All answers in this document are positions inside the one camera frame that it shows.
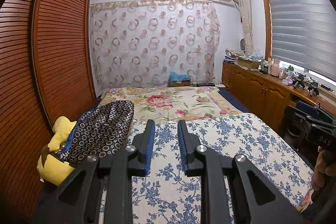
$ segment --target bed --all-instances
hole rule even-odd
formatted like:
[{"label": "bed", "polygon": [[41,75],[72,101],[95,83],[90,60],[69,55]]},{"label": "bed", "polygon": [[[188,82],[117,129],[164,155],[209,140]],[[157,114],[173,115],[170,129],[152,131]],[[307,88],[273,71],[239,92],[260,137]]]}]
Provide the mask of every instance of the bed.
[{"label": "bed", "polygon": [[[238,153],[246,155],[293,206],[298,207],[310,189],[310,167],[225,89],[118,88],[103,93],[95,107],[115,100],[131,100],[135,105],[128,143],[143,132],[148,119],[156,123],[150,174],[132,179],[135,224],[200,222],[200,180],[184,176],[180,163],[177,140],[180,119],[186,120],[189,132],[198,135],[202,144],[218,153],[230,157]],[[100,224],[104,223],[105,198],[106,189],[101,200]],[[229,203],[233,223],[230,198]]]},{"label": "bed", "polygon": [[216,118],[241,114],[218,93],[215,86],[176,88],[115,88],[101,95],[99,106],[115,100],[134,103],[134,119],[155,123],[177,122],[201,118]]},{"label": "bed", "polygon": [[[145,122],[134,121],[128,143],[142,133]],[[246,155],[281,193],[298,207],[310,189],[312,170],[270,127],[251,113],[187,122],[190,133],[222,155]],[[132,179],[133,223],[199,223],[199,178],[182,172],[177,122],[156,124],[156,138],[148,177]],[[106,190],[100,208],[104,220]],[[229,198],[231,223],[234,222]]]}]

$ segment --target wooden wardrobe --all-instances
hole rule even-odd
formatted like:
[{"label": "wooden wardrobe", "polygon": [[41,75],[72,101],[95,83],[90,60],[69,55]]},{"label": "wooden wardrobe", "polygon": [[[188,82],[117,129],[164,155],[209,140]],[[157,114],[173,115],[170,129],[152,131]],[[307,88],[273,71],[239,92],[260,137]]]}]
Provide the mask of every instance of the wooden wardrobe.
[{"label": "wooden wardrobe", "polygon": [[88,9],[89,0],[0,8],[0,211],[8,223],[29,221],[43,186],[37,160],[56,119],[75,121],[95,100]]}]

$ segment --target pink bottle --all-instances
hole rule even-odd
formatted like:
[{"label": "pink bottle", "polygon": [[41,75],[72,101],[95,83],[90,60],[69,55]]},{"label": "pink bottle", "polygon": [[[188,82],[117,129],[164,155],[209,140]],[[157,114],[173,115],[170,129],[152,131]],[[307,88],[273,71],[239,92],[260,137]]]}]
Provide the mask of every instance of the pink bottle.
[{"label": "pink bottle", "polygon": [[279,59],[274,59],[274,63],[271,68],[271,75],[279,77],[280,69],[279,69]]}]

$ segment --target window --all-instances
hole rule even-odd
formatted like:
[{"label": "window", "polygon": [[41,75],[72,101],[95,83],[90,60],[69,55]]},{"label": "window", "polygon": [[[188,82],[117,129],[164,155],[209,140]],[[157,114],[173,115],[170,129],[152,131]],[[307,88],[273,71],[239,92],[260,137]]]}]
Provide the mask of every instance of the window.
[{"label": "window", "polygon": [[336,11],[330,1],[269,0],[268,7],[265,16],[270,17],[266,20],[270,34],[266,28],[266,51],[271,57],[335,83]]},{"label": "window", "polygon": [[288,69],[289,66],[292,66],[295,72],[301,73],[302,75],[310,76],[314,81],[320,82],[321,84],[330,87],[332,90],[336,90],[336,82],[314,71],[281,60],[279,61],[279,66],[280,68],[286,68],[286,69]]}]

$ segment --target cabinet door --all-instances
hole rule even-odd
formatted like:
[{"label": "cabinet door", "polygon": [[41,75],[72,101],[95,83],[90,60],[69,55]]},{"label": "cabinet door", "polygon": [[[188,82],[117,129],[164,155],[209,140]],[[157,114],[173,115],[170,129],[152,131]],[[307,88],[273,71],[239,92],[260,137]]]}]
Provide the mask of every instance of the cabinet door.
[{"label": "cabinet door", "polygon": [[225,86],[228,87],[228,89],[230,89],[230,83],[231,83],[231,75],[232,75],[231,68],[232,67],[230,65],[227,65],[226,63],[223,64],[222,82]]},{"label": "cabinet door", "polygon": [[247,92],[247,73],[243,69],[235,68],[235,72],[231,79],[230,92],[242,103],[245,102]]},{"label": "cabinet door", "polygon": [[249,92],[246,98],[246,106],[253,114],[261,118],[264,104],[263,94],[267,88],[267,82],[251,75],[247,87]]},{"label": "cabinet door", "polygon": [[275,132],[284,115],[289,100],[289,92],[276,85],[269,84],[264,93],[263,121]]}]

